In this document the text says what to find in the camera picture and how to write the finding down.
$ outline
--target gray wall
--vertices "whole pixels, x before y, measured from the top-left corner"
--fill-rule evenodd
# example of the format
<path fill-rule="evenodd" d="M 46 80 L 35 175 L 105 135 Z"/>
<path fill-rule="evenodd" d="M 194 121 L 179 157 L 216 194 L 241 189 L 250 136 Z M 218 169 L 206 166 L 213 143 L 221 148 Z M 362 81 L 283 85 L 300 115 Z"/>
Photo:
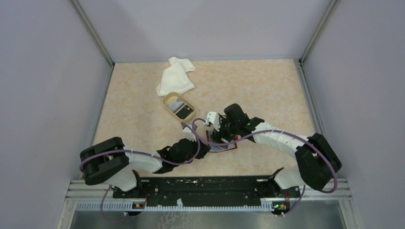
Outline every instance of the gray wall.
<path fill-rule="evenodd" d="M 115 62 L 299 58 L 329 0 L 80 0 Z"/>
<path fill-rule="evenodd" d="M 0 228 L 55 228 L 109 66 L 67 0 L 0 1 Z"/>
<path fill-rule="evenodd" d="M 306 64 L 367 229 L 405 225 L 405 1 L 343 0 Z"/>

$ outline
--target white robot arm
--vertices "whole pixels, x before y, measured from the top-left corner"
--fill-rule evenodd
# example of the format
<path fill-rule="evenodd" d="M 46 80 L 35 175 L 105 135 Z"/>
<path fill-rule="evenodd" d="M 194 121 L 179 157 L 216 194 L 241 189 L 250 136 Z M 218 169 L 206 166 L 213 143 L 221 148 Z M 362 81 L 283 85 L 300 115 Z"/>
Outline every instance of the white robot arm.
<path fill-rule="evenodd" d="M 189 125 L 183 127 L 184 139 L 172 147 L 168 146 L 158 151 L 130 149 L 124 146 L 119 137 L 84 150 L 80 154 L 82 160 L 80 168 L 85 175 L 86 184 L 106 182 L 127 192 L 135 189 L 140 183 L 135 170 L 143 169 L 159 174 L 170 172 L 178 165 L 188 164 L 195 158 L 203 158 L 210 150 L 209 144 L 226 145 L 235 135 L 255 143 L 269 145 L 297 160 L 297 166 L 281 168 L 270 176 L 277 192 L 305 184 L 315 190 L 322 190 L 332 178 L 328 165 L 318 156 L 314 156 L 315 152 L 304 141 L 322 152 L 334 172 L 341 168 L 339 159 L 322 135 L 314 134 L 306 137 L 286 134 L 285 131 L 270 125 L 263 119 L 256 117 L 249 119 L 238 104 L 228 106 L 224 112 L 225 115 L 208 112 L 204 118 L 206 126 L 213 125 L 211 139 L 215 143 L 209 143 L 195 135 L 195 131 L 189 128 Z M 106 153 L 110 150 L 120 152 Z"/>

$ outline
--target white cloth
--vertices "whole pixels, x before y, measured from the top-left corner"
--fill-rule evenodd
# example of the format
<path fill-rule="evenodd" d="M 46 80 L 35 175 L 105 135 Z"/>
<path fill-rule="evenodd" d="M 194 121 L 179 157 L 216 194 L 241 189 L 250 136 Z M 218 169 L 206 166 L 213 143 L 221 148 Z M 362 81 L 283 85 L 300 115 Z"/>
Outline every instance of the white cloth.
<path fill-rule="evenodd" d="M 194 84 L 186 74 L 186 72 L 195 70 L 191 61 L 172 57 L 169 59 L 169 63 L 171 66 L 163 71 L 160 84 L 156 87 L 156 93 L 159 97 L 170 92 L 184 94 L 194 88 Z"/>
<path fill-rule="evenodd" d="M 170 66 L 173 66 L 175 63 L 179 63 L 186 72 L 195 71 L 195 67 L 189 59 L 179 59 L 177 57 L 172 57 L 169 59 L 169 63 Z"/>

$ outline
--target purple cable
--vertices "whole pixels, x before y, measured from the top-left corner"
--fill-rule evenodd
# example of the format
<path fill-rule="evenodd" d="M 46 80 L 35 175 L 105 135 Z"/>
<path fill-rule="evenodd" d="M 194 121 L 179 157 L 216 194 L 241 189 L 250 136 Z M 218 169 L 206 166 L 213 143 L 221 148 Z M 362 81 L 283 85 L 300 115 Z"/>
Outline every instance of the purple cable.
<path fill-rule="evenodd" d="M 104 214 L 104 211 L 103 211 L 103 204 L 104 204 L 104 200 L 105 200 L 106 197 L 107 197 L 107 193 L 108 193 L 110 190 L 111 190 L 111 185 L 108 186 L 106 193 L 104 194 L 103 198 L 101 199 L 101 204 L 100 204 L 101 215 L 103 216 L 103 219 L 105 219 L 107 222 L 110 222 L 110 223 L 120 223 L 120 222 L 123 222 L 123 221 L 125 221 L 125 220 L 128 219 L 128 215 L 122 217 L 122 218 L 119 219 L 119 220 L 111 220 L 111 219 L 107 218 L 106 215 Z"/>
<path fill-rule="evenodd" d="M 301 192 L 301 196 L 299 196 L 298 200 L 295 202 L 294 206 L 292 206 L 290 208 L 290 210 L 287 213 L 284 213 L 284 215 L 277 215 L 277 216 L 287 216 L 288 214 L 290 214 L 290 212 L 292 212 L 298 205 L 298 203 L 302 200 L 302 197 L 304 196 L 304 192 L 305 192 L 305 185 L 304 187 L 302 187 L 302 192 Z"/>
<path fill-rule="evenodd" d="M 108 154 L 116 154 L 116 153 L 132 153 L 132 154 L 140 154 L 140 155 L 145 155 L 145 156 L 151 156 L 151 157 L 153 157 L 153 158 L 156 158 L 156 159 L 158 159 L 158 160 L 160 160 L 160 161 L 163 161 L 163 162 L 166 162 L 166 163 L 168 163 L 168 164 L 175 165 L 175 166 L 181 166 L 181 165 L 185 165 L 185 164 L 188 164 L 188 163 L 192 162 L 192 161 L 197 157 L 198 152 L 200 151 L 200 147 L 201 147 L 200 141 L 197 141 L 197 152 L 195 153 L 195 155 L 194 155 L 192 158 L 190 158 L 190 160 L 185 161 L 185 162 L 183 162 L 183 163 L 171 162 L 171 161 L 168 161 L 168 160 L 166 160 L 166 159 L 164 159 L 164 158 L 161 158 L 161 157 L 156 156 L 156 155 L 153 155 L 153 154 L 149 154 L 149 153 L 145 153 L 145 152 L 140 152 L 140 151 L 132 151 L 132 150 L 129 150 L 129 149 L 111 150 L 111 151 L 106 151 L 106 152 L 99 153 L 99 154 L 96 154 L 96 155 L 93 155 L 93 156 L 90 156 L 90 157 L 86 158 L 85 160 L 82 161 L 82 163 L 80 163 L 80 165 L 79 165 L 79 170 L 80 170 L 80 172 L 83 172 L 83 166 L 84 166 L 88 161 L 93 160 L 94 158 L 97 158 L 97 157 L 100 157 L 100 156 L 105 156 L 105 155 L 108 155 Z"/>
<path fill-rule="evenodd" d="M 290 136 L 290 137 L 294 137 L 294 138 L 298 139 L 299 141 L 301 141 L 301 142 L 307 144 L 309 147 L 311 147 L 311 149 L 314 150 L 314 151 L 322 158 L 322 160 L 325 162 L 325 164 L 328 166 L 330 172 L 332 173 L 332 176 L 333 176 L 333 188 L 332 188 L 331 190 L 328 190 L 328 191 L 321 190 L 320 192 L 323 192 L 323 193 L 332 193 L 332 192 L 336 191 L 336 189 L 338 188 L 338 176 L 336 175 L 335 170 L 333 169 L 333 167 L 332 167 L 332 165 L 330 164 L 330 162 L 326 159 L 326 157 L 325 157 L 313 144 L 309 143 L 308 141 L 306 141 L 305 139 L 303 139 L 303 138 L 301 138 L 301 137 L 299 137 L 299 136 L 296 136 L 296 135 L 294 135 L 294 134 L 291 134 L 291 133 L 286 132 L 286 131 L 283 131 L 283 130 L 274 130 L 274 129 L 272 129 L 272 130 L 261 130 L 261 131 L 257 131 L 257 132 L 254 132 L 254 133 L 245 135 L 245 136 L 243 136 L 243 137 L 241 137 L 241 138 L 239 138 L 239 139 L 237 139 L 237 140 L 235 140 L 235 141 L 231 141 L 231 142 L 227 142 L 227 143 L 214 143 L 214 142 L 209 142 L 209 141 L 203 139 L 201 136 L 198 135 L 198 133 L 194 130 L 194 129 L 195 129 L 194 127 L 195 127 L 195 122 L 196 122 L 196 121 L 203 121 L 203 122 L 205 122 L 205 120 L 202 119 L 202 118 L 196 118 L 196 119 L 193 120 L 193 122 L 192 122 L 192 127 L 191 127 L 191 128 L 190 128 L 187 124 L 185 124 L 185 123 L 181 123 L 181 124 L 182 124 L 182 126 L 189 128 L 189 129 L 191 130 L 191 132 L 192 132 L 201 142 L 203 142 L 204 144 L 212 145 L 212 146 L 227 146 L 227 145 L 230 145 L 230 144 L 234 144 L 234 143 L 240 142 L 240 141 L 242 141 L 242 140 L 244 140 L 244 139 L 247 139 L 247 138 L 249 138 L 249 137 L 251 137 L 251 136 L 253 136 L 253 135 L 263 134 L 263 133 L 268 133 L 268 132 L 280 133 L 280 134 L 284 134 L 284 135 L 287 135 L 287 136 Z"/>

